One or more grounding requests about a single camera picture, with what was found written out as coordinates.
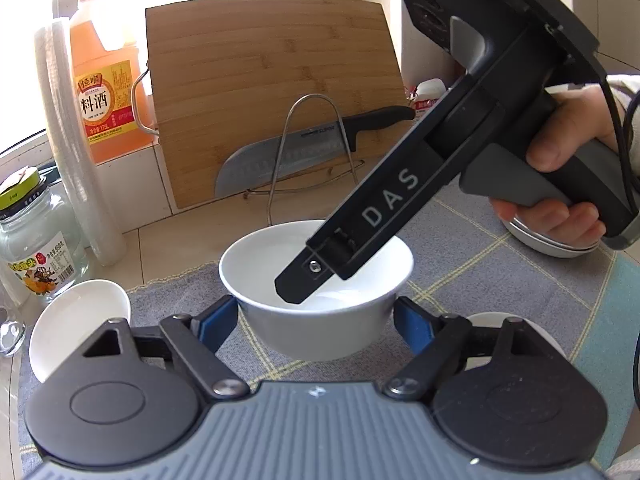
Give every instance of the wooden cutting board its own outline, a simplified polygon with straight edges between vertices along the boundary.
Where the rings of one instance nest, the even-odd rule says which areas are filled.
[[[328,95],[344,116],[407,102],[377,3],[192,0],[147,9],[146,35],[159,139],[179,208],[212,200],[227,157],[279,136],[304,94]],[[334,117],[327,102],[311,99],[289,131]],[[354,157],[384,155],[409,126],[361,132]]]

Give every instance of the glass jar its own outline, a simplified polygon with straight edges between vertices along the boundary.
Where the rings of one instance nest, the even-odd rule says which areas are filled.
[[[0,258],[48,304],[70,286],[89,278],[89,261],[71,204],[53,193],[37,171],[36,175],[29,177],[27,185],[23,176],[20,184],[8,188],[13,195],[26,192],[0,210]]]

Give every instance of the white tile countertop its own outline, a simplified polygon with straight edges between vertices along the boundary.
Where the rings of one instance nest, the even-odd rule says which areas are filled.
[[[375,164],[369,161],[358,170],[363,177]],[[336,168],[335,174],[343,168]],[[280,183],[299,187],[322,181],[326,172],[308,174]],[[276,223],[324,218],[353,188],[350,176],[299,194],[276,195],[273,219]],[[235,240],[266,226],[266,196],[242,195],[209,203],[125,234],[127,254],[116,266],[101,267],[93,254],[94,276],[119,283],[129,290],[139,285],[180,274],[208,262],[218,261]],[[640,262],[640,245],[627,253]],[[27,302],[23,315],[33,324],[40,313],[37,304]],[[0,480],[20,480],[22,463],[17,436],[17,392],[21,355],[0,358]],[[632,418],[620,451],[640,444],[640,415]]]

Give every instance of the round black pad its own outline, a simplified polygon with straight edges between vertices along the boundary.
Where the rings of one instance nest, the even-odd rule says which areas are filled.
[[[124,357],[70,358],[31,396],[26,425],[43,451],[77,466],[125,465],[160,453],[192,427],[193,389]]]
[[[71,411],[91,424],[117,424],[136,416],[145,407],[145,394],[129,383],[97,383],[71,397]]]
[[[607,423],[604,400],[576,370],[533,356],[453,376],[437,391],[433,414],[474,458],[519,470],[588,461]]]

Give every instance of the white ceramic bowl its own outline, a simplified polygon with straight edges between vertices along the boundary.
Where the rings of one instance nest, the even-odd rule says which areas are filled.
[[[219,266],[256,335],[305,361],[338,359],[373,343],[414,267],[409,247],[393,237],[350,279],[332,276],[301,304],[287,303],[273,281],[321,225],[308,220],[253,232],[231,245]]]
[[[479,312],[478,314],[472,314],[467,319],[473,326],[488,326],[490,328],[500,328],[502,326],[502,322],[508,317],[519,317],[524,319],[524,321],[529,323],[533,327],[533,329],[546,340],[546,342],[548,342],[553,348],[558,350],[560,355],[566,359],[566,354],[564,353],[564,350],[562,350],[562,347],[560,346],[558,341],[556,341],[555,338],[540,325],[525,317],[518,316],[517,314],[508,314],[507,312]],[[490,357],[472,357],[471,359],[466,360],[466,370],[484,366],[490,360]]]
[[[124,289],[108,280],[72,286],[41,314],[31,334],[31,369],[43,383],[102,323],[112,317],[131,320]]]

